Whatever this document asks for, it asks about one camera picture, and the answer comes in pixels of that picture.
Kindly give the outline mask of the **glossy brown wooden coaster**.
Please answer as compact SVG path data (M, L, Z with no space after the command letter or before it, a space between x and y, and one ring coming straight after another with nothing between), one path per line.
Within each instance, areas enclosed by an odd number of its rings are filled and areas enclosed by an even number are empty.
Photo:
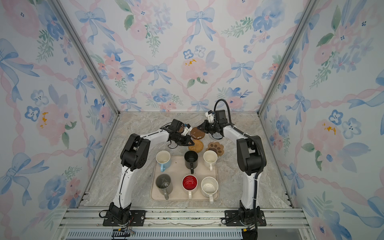
M199 130L197 127L192 128L190 135L195 140L201 140L205 137L205 133Z

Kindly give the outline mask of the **woven rattan round coaster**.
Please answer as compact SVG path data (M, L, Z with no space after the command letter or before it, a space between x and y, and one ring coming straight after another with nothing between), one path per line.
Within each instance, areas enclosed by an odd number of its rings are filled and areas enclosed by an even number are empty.
M196 153L200 153L204 149L204 144L200 140L193 139L194 145L189 146L189 151L194 151Z

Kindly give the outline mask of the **cream mug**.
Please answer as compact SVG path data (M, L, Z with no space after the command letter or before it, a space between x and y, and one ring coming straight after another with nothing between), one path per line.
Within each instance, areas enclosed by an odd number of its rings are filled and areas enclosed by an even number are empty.
M204 165L210 170L213 171L214 166L218 160L218 155L212 150L208 150L203 155Z

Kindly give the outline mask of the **white and blue mug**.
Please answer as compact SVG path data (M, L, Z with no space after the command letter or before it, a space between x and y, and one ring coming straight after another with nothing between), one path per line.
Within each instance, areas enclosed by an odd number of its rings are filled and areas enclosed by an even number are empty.
M161 172L163 173L172 164L171 154L168 151L160 151L156 155L156 161L160 166Z

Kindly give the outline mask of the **matte brown wooden coaster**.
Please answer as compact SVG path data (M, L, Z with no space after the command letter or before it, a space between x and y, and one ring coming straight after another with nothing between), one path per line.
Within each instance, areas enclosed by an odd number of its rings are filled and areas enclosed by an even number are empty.
M179 133L182 134L184 132L184 129L185 129L184 125L181 125L179 129Z

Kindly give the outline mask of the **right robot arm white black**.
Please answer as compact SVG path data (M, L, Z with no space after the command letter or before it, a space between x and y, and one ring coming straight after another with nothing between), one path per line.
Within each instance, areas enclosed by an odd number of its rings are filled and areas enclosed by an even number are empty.
M235 125L222 120L209 122L205 120L198 130L206 134L219 133L228 138L237 149L237 162L243 172L243 191L240 199L239 218L245 226L258 226L261 210L258 200L259 178L267 165L262 140L259 136L251 136Z

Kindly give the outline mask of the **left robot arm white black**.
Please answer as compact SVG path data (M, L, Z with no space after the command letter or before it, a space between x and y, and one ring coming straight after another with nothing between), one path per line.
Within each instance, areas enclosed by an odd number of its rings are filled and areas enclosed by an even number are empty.
M120 158L122 164L121 178L117 187L117 193L110 203L106 218L118 226L127 226L132 214L132 192L135 185L136 175L147 162L149 151L157 144L172 142L178 146L193 146L189 135L192 127L181 123L180 126L167 125L159 130L144 134L131 134L126 142Z

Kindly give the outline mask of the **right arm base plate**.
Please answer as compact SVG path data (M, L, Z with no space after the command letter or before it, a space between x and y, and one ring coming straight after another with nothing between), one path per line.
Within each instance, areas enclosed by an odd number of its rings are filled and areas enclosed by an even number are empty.
M257 223L258 227L266 227L266 217L262 210L226 210L225 217L222 218L222 224L227 227L245 227L249 228Z

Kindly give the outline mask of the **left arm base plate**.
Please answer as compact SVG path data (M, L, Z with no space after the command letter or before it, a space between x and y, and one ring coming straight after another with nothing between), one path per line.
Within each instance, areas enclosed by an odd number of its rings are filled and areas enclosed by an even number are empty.
M104 217L103 226L104 227L142 227L146 218L145 210L131 210L129 212L129 217L124 217L124 220L118 220L113 217L110 212L106 213Z

